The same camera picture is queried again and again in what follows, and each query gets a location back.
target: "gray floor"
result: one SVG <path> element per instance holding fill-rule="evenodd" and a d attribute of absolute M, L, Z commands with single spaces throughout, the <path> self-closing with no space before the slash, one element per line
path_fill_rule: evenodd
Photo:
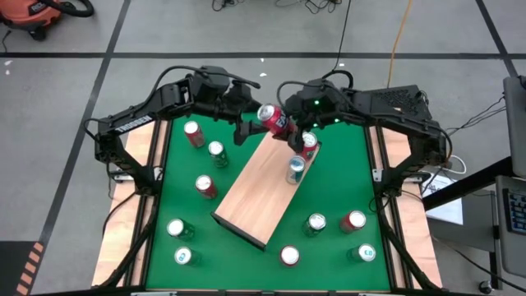
<path fill-rule="evenodd" d="M 96 101 L 93 116 L 103 117 L 143 101 L 166 67 L 206 64 L 222 66 L 260 82 L 261 90 L 252 94 L 261 102 L 273 102 L 281 81 L 317 78 L 334 66 L 333 58 L 300 58 L 299 54 L 295 55 L 298 58 L 280 57 L 294 52 L 337 52 L 346 8 L 312 15 L 302 5 L 277 8 L 274 0 L 246 0 L 221 12 L 211 10 L 211 0 L 92 2 L 96 16 L 64 17 L 44 42 L 35 42 L 20 31 L 13 31 L 7 38 L 11 53 L 36 56 L 0 55 L 0 240 L 39 239 L 89 100 Z M 105 55 L 119 13 L 128 3 L 116 46 Z M 406 4 L 405 0 L 353 1 L 343 51 L 389 53 Z M 526 2 L 486 0 L 485 4 L 508 52 L 526 53 Z M 5 26 L 0 27 L 0 36 L 6 30 Z M 131 58 L 121 55 L 109 61 L 112 50 L 130 53 Z M 142 52 L 172 54 L 169 58 L 184 57 L 178 53 L 253 54 L 233 54 L 228 58 L 213 58 L 214 54 L 206 56 L 209 58 L 133 58 Z M 474 0 L 414 0 L 398 52 L 499 50 Z M 39 58 L 44 53 L 55 55 Z M 466 60 L 438 57 L 397 59 L 391 85 L 417 84 L 425 90 L 431 113 L 442 127 L 464 123 L 501 97 L 502 79 L 509 75 L 502 60 L 483 56 Z M 109 62 L 107 71 L 103 58 Z M 354 74 L 356 88 L 385 87 L 388 59 L 342 58 L 340 63 L 341 68 Z M 514 60 L 513 64 L 518 73 L 526 73 L 526 61 Z M 104 74 L 104 81 L 97 93 L 92 88 L 99 74 Z M 164 81 L 185 74 L 175 71 Z M 295 90 L 291 86 L 284 93 Z M 454 154 L 464 159 L 468 174 L 499 160 L 509 154 L 504 114 L 455 134 L 453 141 Z M 67 190 L 34 293 L 90 287 L 101 242 L 100 229 L 109 208 L 104 166 L 95 161 L 93 146 L 90 138 L 84 139 L 71 179 L 66 182 Z M 457 247 L 488 266 L 486 253 Z M 477 283 L 487 277 L 451 250 L 439 244 L 435 248 L 445 287 L 476 293 Z M 524 279 L 512 275 L 506 279 L 526 286 Z M 517 293 L 506 287 L 495 294 Z"/>

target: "can lid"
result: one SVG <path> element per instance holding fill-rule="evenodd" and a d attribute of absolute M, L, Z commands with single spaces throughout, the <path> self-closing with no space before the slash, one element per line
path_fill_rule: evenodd
<path fill-rule="evenodd" d="M 168 230 L 168 234 L 172 236 L 178 236 L 184 229 L 184 223 L 181 219 L 174 219 L 168 222 L 166 229 Z"/>
<path fill-rule="evenodd" d="M 363 225 L 365 225 L 366 218 L 361 211 L 353 210 L 348 216 L 348 220 L 351 222 L 351 225 L 355 227 L 363 227 Z"/>
<path fill-rule="evenodd" d="M 195 121 L 189 121 L 184 124 L 184 132 L 185 133 L 194 133 L 199 130 L 199 124 L 197 124 Z"/>
<path fill-rule="evenodd" d="M 274 115 L 274 111 L 275 107 L 273 104 L 264 104 L 257 110 L 257 119 L 267 121 Z"/>
<path fill-rule="evenodd" d="M 206 190 L 212 185 L 212 178 L 207 175 L 201 175 L 197 177 L 196 187 L 199 190 Z"/>
<path fill-rule="evenodd" d="M 191 251 L 188 247 L 180 247 L 175 251 L 175 262 L 181 265 L 187 264 L 191 259 Z"/>
<path fill-rule="evenodd" d="M 281 250 L 281 260 L 288 265 L 296 264 L 299 260 L 299 252 L 293 246 L 285 246 Z"/>
<path fill-rule="evenodd" d="M 325 217 L 322 214 L 314 213 L 309 217 L 309 225 L 315 230 L 323 229 L 325 227 Z"/>
<path fill-rule="evenodd" d="M 290 169 L 294 172 L 301 172 L 303 169 L 305 169 L 305 160 L 301 156 L 294 156 L 290 161 L 288 162 Z"/>
<path fill-rule="evenodd" d="M 358 249 L 358 254 L 364 261 L 373 261 L 376 257 L 376 251 L 375 248 L 372 247 L 372 245 L 368 243 L 364 243 L 361 245 Z"/>
<path fill-rule="evenodd" d="M 212 155 L 218 155 L 218 154 L 220 154 L 221 152 L 223 152 L 223 144 L 221 144 L 221 143 L 218 142 L 218 141 L 213 141 L 213 142 L 211 142 L 211 143 L 208 145 L 208 151 L 209 151 Z"/>
<path fill-rule="evenodd" d="M 318 143 L 318 139 L 316 138 L 316 135 L 312 132 L 304 132 L 302 134 L 303 138 L 303 145 L 305 147 L 314 147 Z"/>

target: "orange vacuum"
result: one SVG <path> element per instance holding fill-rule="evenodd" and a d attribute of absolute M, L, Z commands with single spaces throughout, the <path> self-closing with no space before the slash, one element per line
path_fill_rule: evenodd
<path fill-rule="evenodd" d="M 58 0 L 0 0 L 0 22 L 16 30 L 25 30 L 35 40 L 46 38 L 46 28 L 65 13 L 76 17 L 93 16 L 90 0 L 80 0 L 85 10 L 77 10 L 69 2 Z"/>

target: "soda can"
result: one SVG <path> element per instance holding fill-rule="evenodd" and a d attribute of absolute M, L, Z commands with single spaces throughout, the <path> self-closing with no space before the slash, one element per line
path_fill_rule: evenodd
<path fill-rule="evenodd" d="M 173 255 L 175 262 L 184 266 L 195 266 L 201 262 L 201 254 L 189 247 L 180 247 Z"/>
<path fill-rule="evenodd" d="M 299 262 L 299 251 L 294 246 L 285 246 L 279 252 L 279 260 L 287 267 L 296 266 Z"/>
<path fill-rule="evenodd" d="M 314 156 L 314 151 L 318 146 L 318 139 L 316 135 L 312 132 L 304 132 L 302 134 L 303 138 L 303 152 L 302 157 L 305 160 L 310 160 Z"/>
<path fill-rule="evenodd" d="M 375 257 L 375 248 L 373 248 L 372 245 L 368 243 L 364 243 L 347 251 L 347 258 L 351 261 L 371 262 L 375 259 Z"/>
<path fill-rule="evenodd" d="M 298 184 L 302 181 L 303 172 L 305 171 L 305 160 L 301 156 L 294 156 L 288 162 L 287 182 Z"/>
<path fill-rule="evenodd" d="M 201 175 L 197 177 L 196 189 L 204 198 L 214 199 L 217 197 L 217 188 L 210 176 Z"/>
<path fill-rule="evenodd" d="M 320 213 L 310 215 L 303 223 L 303 233 L 312 238 L 325 229 L 325 217 Z"/>
<path fill-rule="evenodd" d="M 166 226 L 168 234 L 175 238 L 187 241 L 194 237 L 195 229 L 190 223 L 183 219 L 173 219 Z"/>
<path fill-rule="evenodd" d="M 202 147 L 205 144 L 203 130 L 195 121 L 189 121 L 184 124 L 184 134 L 187 135 L 190 144 L 195 148 Z"/>
<path fill-rule="evenodd" d="M 288 119 L 285 112 L 273 104 L 263 104 L 257 110 L 257 119 L 275 135 L 286 131 L 292 132 L 296 129 L 296 126 Z"/>
<path fill-rule="evenodd" d="M 218 141 L 213 141 L 208 145 L 208 152 L 214 161 L 214 165 L 218 168 L 224 168 L 228 164 L 227 151 L 223 144 Z"/>
<path fill-rule="evenodd" d="M 339 222 L 339 228 L 346 234 L 350 234 L 355 230 L 362 229 L 366 221 L 367 219 L 361 211 L 351 210 Z"/>

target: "green felt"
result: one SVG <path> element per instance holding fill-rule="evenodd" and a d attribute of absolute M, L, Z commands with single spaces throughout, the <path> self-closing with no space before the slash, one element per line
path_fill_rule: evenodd
<path fill-rule="evenodd" d="M 207 146 L 195 149 L 186 139 L 182 127 L 187 120 L 173 123 L 147 289 L 389 289 L 378 219 L 367 207 L 372 198 L 371 170 L 361 127 L 339 124 L 314 130 L 323 143 L 321 151 L 262 252 L 218 225 L 210 213 L 235 182 L 263 135 L 235 146 L 233 126 L 199 116 L 191 119 L 202 126 L 207 143 L 218 140 L 224 144 L 230 163 L 223 169 L 214 167 Z M 219 190 L 216 199 L 206 200 L 194 188 L 201 174 L 214 179 Z M 367 224 L 346 235 L 339 230 L 339 220 L 350 210 L 363 211 Z M 308 238 L 301 227 L 314 212 L 326 217 L 327 226 L 318 236 Z M 193 240 L 183 242 L 168 235 L 166 226 L 173 218 L 183 218 L 195 226 Z M 362 243 L 376 249 L 376 259 L 349 261 L 347 250 Z M 294 268 L 282 266 L 279 261 L 279 250 L 288 244 L 296 246 L 301 256 Z M 173 254 L 181 246 L 201 253 L 199 266 L 175 262 Z"/>

